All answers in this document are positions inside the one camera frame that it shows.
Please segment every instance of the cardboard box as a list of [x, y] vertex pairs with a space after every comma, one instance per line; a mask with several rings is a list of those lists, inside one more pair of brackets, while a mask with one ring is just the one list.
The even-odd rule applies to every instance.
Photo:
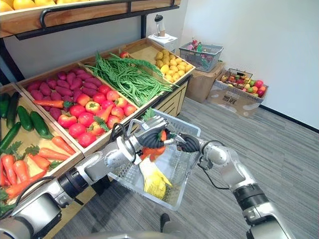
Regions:
[[211, 72], [193, 71], [193, 77], [188, 82], [186, 97], [203, 103], [207, 98], [214, 81], [223, 72], [225, 63], [218, 62]]
[[240, 116], [249, 117], [264, 100], [267, 89], [268, 86], [266, 86], [263, 97], [260, 98], [217, 80], [207, 100], [235, 112]]

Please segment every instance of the green leaf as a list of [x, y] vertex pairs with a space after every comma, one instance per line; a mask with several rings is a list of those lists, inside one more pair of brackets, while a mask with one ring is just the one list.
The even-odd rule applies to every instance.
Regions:
[[30, 146], [30, 147], [28, 147], [28, 148], [25, 149], [25, 153], [30, 153], [30, 154], [32, 154], [33, 156], [35, 156], [36, 154], [39, 153], [39, 150], [40, 150], [40, 148], [39, 148], [38, 145], [37, 145], [37, 146], [34, 146], [34, 145], [32, 144], [32, 146]]

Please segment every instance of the white wall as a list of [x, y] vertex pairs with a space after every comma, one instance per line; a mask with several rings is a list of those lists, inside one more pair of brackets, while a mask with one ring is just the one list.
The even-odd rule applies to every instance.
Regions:
[[263, 105], [319, 128], [318, 0], [189, 0], [182, 43], [224, 46], [227, 67], [269, 85]]

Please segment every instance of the orange vegetable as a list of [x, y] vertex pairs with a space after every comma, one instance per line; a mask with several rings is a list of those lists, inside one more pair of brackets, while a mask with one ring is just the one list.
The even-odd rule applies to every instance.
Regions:
[[68, 155], [56, 152], [56, 151], [49, 149], [49, 148], [41, 148], [39, 150], [39, 155], [41, 157], [44, 157], [44, 158], [53, 158], [53, 159], [57, 159], [57, 160], [66, 160], [69, 157]]
[[71, 155], [75, 154], [74, 149], [70, 145], [68, 145], [60, 136], [53, 137], [52, 143]]

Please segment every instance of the black baseboard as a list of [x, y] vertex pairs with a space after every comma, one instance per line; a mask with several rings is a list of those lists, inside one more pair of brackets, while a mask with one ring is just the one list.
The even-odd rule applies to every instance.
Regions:
[[278, 115], [278, 116], [280, 116], [280, 117], [282, 117], [282, 118], [285, 118], [285, 119], [290, 120], [290, 121], [292, 121], [292, 122], [294, 122], [294, 123], [297, 123], [297, 124], [299, 124], [299, 125], [301, 125], [301, 126], [307, 128], [307, 129], [310, 129], [310, 130], [312, 130], [312, 131], [314, 131], [314, 132], [316, 132], [316, 133], [319, 133], [319, 129], [317, 129], [317, 128], [315, 128], [315, 127], [312, 127], [312, 126], [310, 126], [310, 125], [308, 125], [308, 124], [306, 124], [306, 123], [303, 123], [303, 122], [301, 122], [301, 121], [299, 121], [299, 120], [296, 120], [296, 119], [294, 119], [294, 118], [291, 118], [291, 117], [289, 117], [289, 116], [287, 116], [287, 115], [285, 115], [285, 114], [283, 114], [283, 113], [280, 113], [280, 112], [278, 112], [278, 111], [276, 111], [276, 110], [273, 110], [273, 109], [271, 109], [271, 108], [269, 108], [269, 107], [267, 107], [267, 106], [259, 105], [259, 107], [262, 108], [262, 109], [264, 109], [264, 110], [267, 110], [267, 111], [269, 111], [269, 112], [271, 112], [271, 113], [273, 113], [273, 114], [275, 114], [275, 115]]

